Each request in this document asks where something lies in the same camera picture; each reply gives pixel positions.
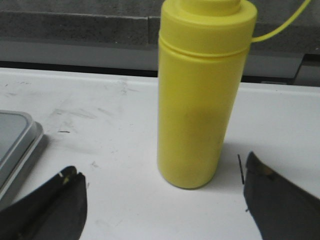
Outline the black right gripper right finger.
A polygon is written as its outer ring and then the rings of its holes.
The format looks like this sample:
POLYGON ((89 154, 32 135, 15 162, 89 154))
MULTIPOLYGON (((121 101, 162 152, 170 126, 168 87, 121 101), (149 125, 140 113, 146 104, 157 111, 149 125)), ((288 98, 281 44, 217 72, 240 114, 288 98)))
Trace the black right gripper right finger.
POLYGON ((264 164, 246 160, 243 195, 264 240, 318 240, 320 199, 264 164))

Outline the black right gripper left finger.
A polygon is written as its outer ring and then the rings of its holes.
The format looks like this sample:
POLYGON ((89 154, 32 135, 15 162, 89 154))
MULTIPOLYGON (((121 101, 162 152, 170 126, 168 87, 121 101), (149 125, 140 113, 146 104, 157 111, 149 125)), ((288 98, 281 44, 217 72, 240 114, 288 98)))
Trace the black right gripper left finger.
POLYGON ((67 166, 0 212, 2 240, 78 240, 87 220, 86 177, 67 166))

